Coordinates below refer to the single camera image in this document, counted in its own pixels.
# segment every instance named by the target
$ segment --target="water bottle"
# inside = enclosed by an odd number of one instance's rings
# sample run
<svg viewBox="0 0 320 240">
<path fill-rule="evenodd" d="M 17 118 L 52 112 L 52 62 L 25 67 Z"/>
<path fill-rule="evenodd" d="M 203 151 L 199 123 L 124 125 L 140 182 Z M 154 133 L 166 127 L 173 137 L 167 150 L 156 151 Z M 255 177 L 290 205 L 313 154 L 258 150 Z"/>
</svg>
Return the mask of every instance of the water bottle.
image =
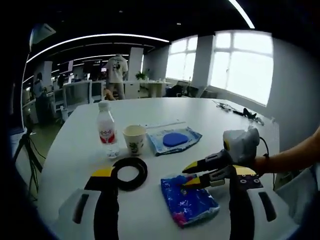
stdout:
<svg viewBox="0 0 320 240">
<path fill-rule="evenodd" d="M 116 138 L 115 120 L 110 112 L 108 101 L 98 103 L 99 114 L 96 119 L 100 141 L 108 158 L 116 158 L 119 155 L 119 145 Z"/>
</svg>

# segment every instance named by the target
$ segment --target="blue object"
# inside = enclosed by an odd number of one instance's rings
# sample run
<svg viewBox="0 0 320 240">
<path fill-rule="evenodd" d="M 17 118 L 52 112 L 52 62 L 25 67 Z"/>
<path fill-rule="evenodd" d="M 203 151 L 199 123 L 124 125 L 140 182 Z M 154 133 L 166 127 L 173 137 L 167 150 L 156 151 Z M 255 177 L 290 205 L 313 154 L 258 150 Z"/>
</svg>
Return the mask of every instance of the blue object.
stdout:
<svg viewBox="0 0 320 240">
<path fill-rule="evenodd" d="M 189 138 L 178 132 L 171 132 L 163 137 L 163 145 L 166 147 L 175 147 L 188 142 Z"/>
<path fill-rule="evenodd" d="M 164 144 L 164 137 L 167 134 L 171 133 L 179 133 L 185 135 L 188 138 L 188 141 L 185 143 L 181 143 L 176 146 L 166 146 Z M 190 127 L 186 128 L 178 128 L 178 129 L 169 129 L 169 130 L 161 130 L 154 133 L 148 133 L 147 137 L 150 141 L 150 145 L 154 150 L 154 154 L 156 156 L 165 155 L 165 154 L 174 154 L 180 153 L 188 148 L 195 145 L 201 139 L 202 135 L 198 132 L 193 131 Z"/>
<path fill-rule="evenodd" d="M 161 179 L 161 190 L 173 220 L 183 228 L 197 221 L 213 218 L 220 206 L 205 189 L 183 189 L 182 184 L 196 174 Z"/>
</svg>

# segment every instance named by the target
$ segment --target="black ceiling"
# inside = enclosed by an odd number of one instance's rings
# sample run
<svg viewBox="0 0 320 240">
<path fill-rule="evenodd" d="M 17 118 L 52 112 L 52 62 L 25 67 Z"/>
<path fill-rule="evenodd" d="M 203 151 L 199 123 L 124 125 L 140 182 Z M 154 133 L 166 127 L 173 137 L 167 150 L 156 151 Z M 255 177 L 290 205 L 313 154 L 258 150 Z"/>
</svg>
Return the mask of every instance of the black ceiling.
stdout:
<svg viewBox="0 0 320 240">
<path fill-rule="evenodd" d="M 308 51 L 319 42 L 309 0 L 237 0 L 258 31 L 270 32 Z M 32 47 L 30 57 L 63 41 L 87 35 L 123 33 L 174 41 L 216 31 L 249 29 L 228 0 L 199 1 L 99 1 L 90 4 L 52 4 L 32 15 L 35 23 L 46 23 L 56 33 Z M 62 44 L 27 64 L 26 77 L 44 60 L 56 64 L 89 56 L 129 54 L 131 47 L 144 53 L 168 43 L 136 37 L 104 36 Z"/>
</svg>

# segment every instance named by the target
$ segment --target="bottle label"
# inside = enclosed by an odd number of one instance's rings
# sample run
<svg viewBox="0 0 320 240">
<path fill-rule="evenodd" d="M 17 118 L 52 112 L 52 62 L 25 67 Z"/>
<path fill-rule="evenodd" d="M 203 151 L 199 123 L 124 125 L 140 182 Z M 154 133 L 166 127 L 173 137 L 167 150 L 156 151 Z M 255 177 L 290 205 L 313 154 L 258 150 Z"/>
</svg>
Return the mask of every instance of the bottle label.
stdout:
<svg viewBox="0 0 320 240">
<path fill-rule="evenodd" d="M 100 140 L 103 144 L 113 144 L 116 142 L 115 131 L 110 130 L 101 130 L 99 131 Z"/>
</svg>

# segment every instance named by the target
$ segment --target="black ring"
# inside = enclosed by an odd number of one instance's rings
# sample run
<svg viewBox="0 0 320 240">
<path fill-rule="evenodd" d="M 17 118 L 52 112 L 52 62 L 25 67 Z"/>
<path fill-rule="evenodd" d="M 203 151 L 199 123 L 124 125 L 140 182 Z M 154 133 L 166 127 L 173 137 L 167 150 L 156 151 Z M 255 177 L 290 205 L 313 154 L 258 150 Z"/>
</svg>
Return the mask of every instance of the black ring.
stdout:
<svg viewBox="0 0 320 240">
<path fill-rule="evenodd" d="M 122 181 L 118 178 L 118 172 L 124 167 L 134 167 L 138 169 L 139 174 L 131 181 Z M 148 168 L 144 161 L 138 157 L 126 157 L 120 159 L 115 164 L 113 164 L 114 169 L 112 170 L 112 176 L 117 179 L 117 185 L 119 189 L 124 191 L 132 191 L 140 187 L 147 179 Z"/>
</svg>

